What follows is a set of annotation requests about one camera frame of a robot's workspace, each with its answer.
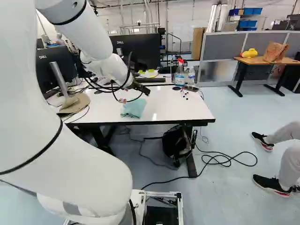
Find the teal cloth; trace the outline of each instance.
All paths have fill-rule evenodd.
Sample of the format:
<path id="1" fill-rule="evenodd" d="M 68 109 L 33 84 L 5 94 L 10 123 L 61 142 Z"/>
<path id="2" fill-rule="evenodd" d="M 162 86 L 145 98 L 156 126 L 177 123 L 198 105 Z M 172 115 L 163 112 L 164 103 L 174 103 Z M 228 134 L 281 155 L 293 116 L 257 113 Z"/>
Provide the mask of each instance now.
<path id="1" fill-rule="evenodd" d="M 129 116 L 131 118 L 141 118 L 146 104 L 147 102 L 144 98 L 139 98 L 133 102 L 126 102 L 123 106 L 121 117 Z"/>

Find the concrete floor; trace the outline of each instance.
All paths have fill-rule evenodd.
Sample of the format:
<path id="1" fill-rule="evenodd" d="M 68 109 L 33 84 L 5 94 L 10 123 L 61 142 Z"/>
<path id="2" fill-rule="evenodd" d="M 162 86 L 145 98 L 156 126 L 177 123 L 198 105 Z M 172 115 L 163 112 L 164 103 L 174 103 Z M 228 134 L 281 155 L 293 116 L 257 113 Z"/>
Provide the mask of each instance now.
<path id="1" fill-rule="evenodd" d="M 300 221 L 300 194 L 289 199 L 279 197 L 258 188 L 252 174 L 268 177 L 278 174 L 284 150 L 298 141 L 276 145 L 273 153 L 263 151 L 250 137 L 252 131 L 269 134 L 286 123 L 298 120 L 300 96 L 284 89 L 281 97 L 262 85 L 242 87 L 244 97 L 239 98 L 227 87 L 203 88 L 205 102 L 216 123 L 202 128 L 202 135 L 209 139 L 205 144 L 198 137 L 198 146 L 205 151 L 221 151 L 236 155 L 250 151 L 258 158 L 255 167 L 245 167 L 236 162 L 230 168 L 208 166 L 196 180 L 177 180 L 146 188 L 151 191 L 181 191 L 184 201 L 184 223 L 187 225 L 291 225 Z M 131 137 L 160 136 L 170 126 L 132 126 Z M 128 135 L 116 135 L 111 144 L 118 158 L 130 168 L 134 188 L 139 189 L 154 181 L 165 181 L 187 175 L 182 165 L 178 171 L 154 166 L 138 155 L 140 144 L 128 139 Z M 142 149 L 157 163 L 165 164 L 160 140 L 148 140 Z M 201 154 L 194 151 L 197 171 L 204 166 Z M 251 164 L 251 155 L 239 160 Z"/>

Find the sneaker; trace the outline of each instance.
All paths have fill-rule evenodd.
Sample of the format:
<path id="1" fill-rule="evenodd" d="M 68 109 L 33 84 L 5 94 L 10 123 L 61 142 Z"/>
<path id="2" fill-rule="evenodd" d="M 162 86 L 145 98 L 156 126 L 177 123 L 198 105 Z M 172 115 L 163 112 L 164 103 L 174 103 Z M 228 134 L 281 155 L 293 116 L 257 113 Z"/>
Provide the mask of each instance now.
<path id="1" fill-rule="evenodd" d="M 270 178 L 266 178 L 266 177 L 262 177 L 262 176 L 254 174 L 253 181 L 260 188 L 263 188 L 267 191 L 274 192 L 275 194 L 277 194 L 281 197 L 284 197 L 284 198 L 288 198 L 292 192 L 291 188 L 288 191 L 284 191 L 279 184 L 279 180 L 276 178 L 270 179 Z"/>
<path id="2" fill-rule="evenodd" d="M 271 152 L 273 151 L 273 144 L 268 144 L 264 141 L 264 137 L 266 137 L 266 135 L 261 135 L 259 133 L 256 132 L 252 132 L 251 133 L 252 138 L 260 145 L 262 146 L 262 148 L 267 151 L 267 152 Z"/>
<path id="3" fill-rule="evenodd" d="M 298 185 L 293 185 L 291 187 L 291 189 L 292 189 L 293 192 L 300 192 L 300 186 L 298 186 Z"/>

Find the gray cubicle wall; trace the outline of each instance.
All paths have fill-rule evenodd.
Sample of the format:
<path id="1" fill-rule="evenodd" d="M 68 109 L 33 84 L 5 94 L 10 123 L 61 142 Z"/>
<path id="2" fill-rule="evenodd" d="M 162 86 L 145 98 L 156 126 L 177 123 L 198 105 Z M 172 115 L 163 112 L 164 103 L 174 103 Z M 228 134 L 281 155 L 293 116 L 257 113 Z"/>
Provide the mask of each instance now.
<path id="1" fill-rule="evenodd" d="M 231 84 L 237 70 L 237 61 L 233 57 L 249 48 L 255 48 L 263 55 L 269 42 L 289 44 L 287 57 L 294 57 L 300 51 L 300 31 L 266 30 L 205 33 L 202 41 L 198 82 L 200 86 L 222 86 Z M 276 80 L 261 77 L 261 80 L 249 80 L 248 83 L 276 83 Z"/>
<path id="2" fill-rule="evenodd" d="M 202 60 L 227 60 L 239 56 L 245 37 L 245 33 L 207 35 Z"/>
<path id="3" fill-rule="evenodd" d="M 244 51 L 249 48 L 255 48 L 258 55 L 262 56 L 267 49 L 270 41 L 283 44 L 286 33 L 248 33 Z"/>

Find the robotic arm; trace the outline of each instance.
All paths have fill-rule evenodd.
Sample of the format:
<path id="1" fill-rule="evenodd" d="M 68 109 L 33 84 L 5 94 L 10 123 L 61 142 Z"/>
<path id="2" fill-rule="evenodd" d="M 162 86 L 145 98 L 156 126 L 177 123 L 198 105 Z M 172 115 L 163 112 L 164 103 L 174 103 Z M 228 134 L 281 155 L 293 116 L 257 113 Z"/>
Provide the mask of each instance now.
<path id="1" fill-rule="evenodd" d="M 0 19 L 8 22 L 0 24 L 0 179 L 44 196 L 49 209 L 69 219 L 117 225 L 132 192 L 130 170 L 75 136 L 44 100 L 35 73 L 35 8 L 104 73 L 120 83 L 127 77 L 126 65 L 112 54 L 110 39 L 86 0 L 2 4 Z"/>
<path id="2" fill-rule="evenodd" d="M 88 71 L 123 85 L 128 68 L 113 46 L 106 30 L 87 0 L 36 0 L 36 8 L 81 50 L 80 59 Z M 134 88 L 149 95 L 150 90 L 136 83 L 129 74 L 124 88 Z"/>

